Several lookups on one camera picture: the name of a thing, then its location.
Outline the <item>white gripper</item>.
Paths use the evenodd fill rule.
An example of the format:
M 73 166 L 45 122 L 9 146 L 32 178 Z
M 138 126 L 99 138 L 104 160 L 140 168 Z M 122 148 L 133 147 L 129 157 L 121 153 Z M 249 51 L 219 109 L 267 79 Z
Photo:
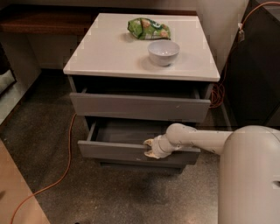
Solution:
M 151 150 L 146 151 L 144 155 L 148 158 L 166 158 L 172 154 L 172 145 L 166 135 L 160 135 L 154 139 L 146 139 L 144 145 L 151 146 Z

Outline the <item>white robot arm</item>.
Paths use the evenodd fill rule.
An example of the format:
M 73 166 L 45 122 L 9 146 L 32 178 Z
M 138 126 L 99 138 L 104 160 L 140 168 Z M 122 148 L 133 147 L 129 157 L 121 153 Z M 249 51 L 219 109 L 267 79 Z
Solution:
M 245 126 L 235 131 L 197 130 L 180 123 L 147 139 L 150 158 L 192 147 L 220 156 L 218 223 L 280 224 L 280 131 Z

